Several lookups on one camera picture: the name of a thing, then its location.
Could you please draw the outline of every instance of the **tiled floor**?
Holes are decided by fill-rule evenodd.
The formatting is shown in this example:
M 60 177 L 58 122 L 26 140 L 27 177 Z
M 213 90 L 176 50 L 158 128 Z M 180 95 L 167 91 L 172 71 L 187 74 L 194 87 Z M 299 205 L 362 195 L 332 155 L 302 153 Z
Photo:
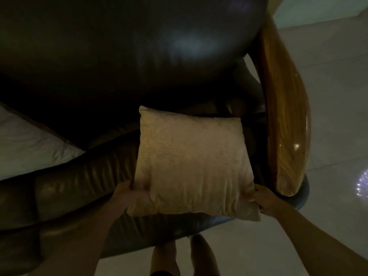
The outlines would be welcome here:
M 368 258 L 368 12 L 292 27 L 281 35 L 306 85 L 312 110 L 310 221 Z M 203 233 L 223 275 L 307 275 L 278 223 L 235 220 Z M 183 276 L 192 275 L 187 238 L 177 241 Z M 97 276 L 148 275 L 152 248 L 101 260 Z

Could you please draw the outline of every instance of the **wooden armrest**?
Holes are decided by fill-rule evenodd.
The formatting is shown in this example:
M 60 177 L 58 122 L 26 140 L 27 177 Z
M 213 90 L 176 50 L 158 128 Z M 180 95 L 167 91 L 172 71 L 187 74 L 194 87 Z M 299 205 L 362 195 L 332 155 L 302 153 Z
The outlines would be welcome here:
M 270 179 L 278 193 L 292 196 L 305 174 L 311 138 L 310 108 L 299 72 L 269 13 L 249 55 L 266 100 Z

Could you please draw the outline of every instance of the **leg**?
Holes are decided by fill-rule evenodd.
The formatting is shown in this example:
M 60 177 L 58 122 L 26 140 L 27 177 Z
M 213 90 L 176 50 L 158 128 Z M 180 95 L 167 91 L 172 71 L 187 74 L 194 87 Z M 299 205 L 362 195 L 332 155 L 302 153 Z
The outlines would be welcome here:
M 176 263 L 175 240 L 154 248 L 149 274 L 152 275 L 156 271 L 167 271 L 172 276 L 180 276 L 179 267 Z
M 205 238 L 200 234 L 191 236 L 190 246 L 194 276 L 220 276 L 214 252 Z

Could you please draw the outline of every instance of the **brown leather sofa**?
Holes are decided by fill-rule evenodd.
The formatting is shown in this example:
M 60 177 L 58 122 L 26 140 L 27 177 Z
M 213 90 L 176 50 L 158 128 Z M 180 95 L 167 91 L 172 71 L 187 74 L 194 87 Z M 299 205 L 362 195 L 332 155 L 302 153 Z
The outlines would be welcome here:
M 0 275 L 34 269 L 118 182 L 133 177 L 140 105 L 241 117 L 254 181 L 296 208 L 305 203 L 308 99 L 267 2 L 0 1 L 0 101 L 86 150 L 0 182 Z M 247 53 L 262 86 L 244 63 Z M 125 214 L 102 257 L 226 221 L 202 213 Z

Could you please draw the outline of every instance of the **white pillow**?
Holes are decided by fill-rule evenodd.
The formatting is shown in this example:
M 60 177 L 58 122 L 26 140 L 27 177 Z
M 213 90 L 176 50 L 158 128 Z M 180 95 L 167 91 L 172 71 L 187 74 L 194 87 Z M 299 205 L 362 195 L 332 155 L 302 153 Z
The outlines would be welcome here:
M 83 153 L 0 105 L 0 180 L 66 163 Z
M 259 221 L 239 118 L 203 118 L 140 107 L 140 147 L 134 189 L 150 190 L 132 216 L 203 212 Z

